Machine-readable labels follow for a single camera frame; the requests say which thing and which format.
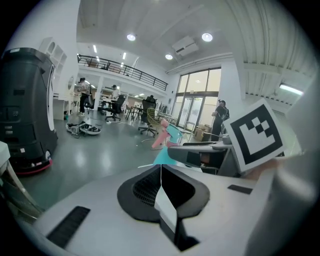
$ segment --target standing person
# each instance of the standing person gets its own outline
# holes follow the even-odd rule
[[[84,117],[85,116],[85,100],[88,98],[89,94],[90,94],[90,87],[89,85],[85,82],[85,78],[82,77],[80,78],[79,81],[79,85],[81,86],[81,88],[78,90],[79,92],[81,92],[81,98],[80,98],[80,117]]]
[[[112,89],[113,89],[113,92],[111,95],[111,100],[116,101],[119,98],[119,95],[121,95],[121,93],[115,84],[112,86]]]
[[[213,126],[211,141],[217,142],[219,140],[219,135],[222,131],[222,124],[224,120],[229,118],[229,109],[226,108],[226,102],[224,100],[219,100],[219,106],[212,113],[212,116],[215,117]]]

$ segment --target glossy floor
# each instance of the glossy floor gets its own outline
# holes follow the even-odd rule
[[[127,172],[139,166],[152,164],[159,150],[151,150],[153,140],[141,143],[152,134],[138,131],[139,121],[104,121],[99,112],[91,111],[86,117],[74,115],[69,123],[82,121],[101,128],[95,136],[73,137],[67,132],[67,121],[54,120],[58,135],[52,166],[38,174],[20,180],[35,201],[44,209],[65,198],[81,186],[108,175]]]

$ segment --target door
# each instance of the door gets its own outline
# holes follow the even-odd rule
[[[197,125],[202,101],[203,97],[189,96],[184,98],[183,107],[178,117],[178,127],[192,131]]]

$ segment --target ceiling light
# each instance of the ceiling light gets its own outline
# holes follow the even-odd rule
[[[213,36],[212,36],[212,34],[204,33],[202,35],[202,39],[203,39],[203,41],[210,42],[210,41],[212,41]]]
[[[284,90],[286,90],[286,91],[289,91],[289,92],[292,92],[292,93],[298,94],[298,95],[304,94],[303,91],[300,91],[300,90],[297,90],[297,89],[295,89],[295,88],[292,88],[292,87],[290,87],[290,86],[288,86],[288,85],[285,85],[284,83],[281,83],[281,84],[280,84],[280,89],[284,89]]]
[[[128,38],[128,40],[130,40],[130,41],[136,40],[136,37],[135,37],[133,34],[128,34],[128,35],[126,36],[126,38]]]
[[[172,60],[172,59],[173,59],[172,55],[170,55],[170,54],[167,54],[167,55],[165,56],[165,58],[166,58],[167,60]]]

